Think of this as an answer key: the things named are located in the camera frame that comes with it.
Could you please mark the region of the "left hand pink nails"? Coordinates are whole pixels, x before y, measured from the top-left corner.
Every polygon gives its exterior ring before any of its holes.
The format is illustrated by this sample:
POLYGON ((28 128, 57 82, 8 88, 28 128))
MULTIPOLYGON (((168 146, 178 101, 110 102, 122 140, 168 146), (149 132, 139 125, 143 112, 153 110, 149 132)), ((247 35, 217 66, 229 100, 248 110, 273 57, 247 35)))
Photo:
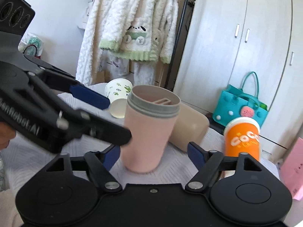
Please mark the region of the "left hand pink nails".
POLYGON ((0 123, 0 150, 6 149, 10 140, 16 137, 15 129, 11 128, 4 122, 0 123))

